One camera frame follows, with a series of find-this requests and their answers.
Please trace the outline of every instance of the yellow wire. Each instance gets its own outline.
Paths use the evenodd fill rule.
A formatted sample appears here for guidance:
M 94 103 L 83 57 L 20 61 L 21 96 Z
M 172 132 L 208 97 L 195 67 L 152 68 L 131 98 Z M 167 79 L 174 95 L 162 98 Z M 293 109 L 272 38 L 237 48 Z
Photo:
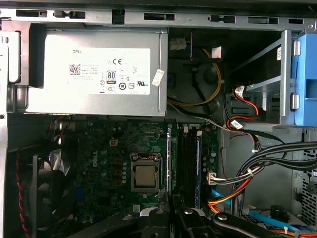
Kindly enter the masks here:
M 206 49 L 203 49 L 203 51 L 205 52 L 205 54 L 207 55 L 208 58 L 212 58 L 211 54 Z M 215 99 L 221 91 L 222 77 L 221 77 L 221 72 L 220 72 L 218 65 L 215 63 L 213 63 L 212 65 L 214 66 L 216 73 L 217 73 L 217 76 L 218 76 L 218 86 L 217 86 L 215 92 L 208 99 L 206 99 L 205 101 L 203 101 L 201 103 L 182 103 L 182 102 L 175 101 L 173 99 L 168 99 L 167 101 L 169 103 L 174 104 L 174 105 L 179 105 L 179 106 L 183 106 L 183 107 L 192 107 L 192 106 L 199 106 L 201 104 L 211 102 L 213 99 Z

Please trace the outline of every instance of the white connector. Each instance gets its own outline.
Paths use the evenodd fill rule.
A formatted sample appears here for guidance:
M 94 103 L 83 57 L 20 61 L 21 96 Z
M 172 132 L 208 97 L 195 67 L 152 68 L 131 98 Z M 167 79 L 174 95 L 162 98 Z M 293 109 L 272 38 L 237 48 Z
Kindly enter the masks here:
M 217 173 L 215 173 L 212 170 L 209 170 L 206 177 L 208 185 L 216 185 L 215 181 L 212 180 L 212 177 L 217 177 Z

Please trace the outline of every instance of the screw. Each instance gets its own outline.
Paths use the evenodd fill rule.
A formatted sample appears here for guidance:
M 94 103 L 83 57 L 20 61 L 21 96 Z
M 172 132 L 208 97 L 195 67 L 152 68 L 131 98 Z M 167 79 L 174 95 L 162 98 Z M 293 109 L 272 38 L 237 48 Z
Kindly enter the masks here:
M 218 219 L 219 219 L 219 220 L 222 220 L 222 221 L 225 221 L 225 220 L 227 220 L 228 218 L 227 218 L 226 215 L 219 215 L 219 216 L 218 216 Z
M 159 209 L 159 210 L 157 210 L 155 213 L 156 213 L 156 214 L 163 214 L 164 211 L 163 211 L 162 209 Z
M 190 210 L 190 209 L 186 209 L 186 210 L 184 211 L 184 213 L 188 215 L 188 214 L 192 214 L 192 213 L 193 213 L 193 211 L 192 211 L 192 210 Z
M 130 220 L 131 219 L 131 215 L 126 215 L 124 217 L 122 217 L 123 220 Z

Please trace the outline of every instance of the expansion slot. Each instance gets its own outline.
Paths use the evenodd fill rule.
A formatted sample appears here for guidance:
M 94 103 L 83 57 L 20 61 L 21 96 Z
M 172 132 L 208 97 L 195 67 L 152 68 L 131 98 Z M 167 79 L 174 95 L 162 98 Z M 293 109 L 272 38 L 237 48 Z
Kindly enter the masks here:
M 200 187 L 201 187 L 201 168 L 202 168 L 202 132 L 197 131 L 197 148 L 196 148 L 196 187 L 195 187 L 195 208 L 200 207 Z

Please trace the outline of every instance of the dell logo on motherboard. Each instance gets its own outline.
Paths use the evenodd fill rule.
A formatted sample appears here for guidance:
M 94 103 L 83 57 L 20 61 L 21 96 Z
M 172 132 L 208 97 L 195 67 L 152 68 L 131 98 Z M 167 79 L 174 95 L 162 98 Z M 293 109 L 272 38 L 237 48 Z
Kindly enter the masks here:
M 93 167 L 97 167 L 97 166 L 98 166 L 98 164 L 97 164 L 97 161 L 98 161 L 97 157 L 98 157 L 98 151 L 96 150 L 95 152 L 93 152 Z

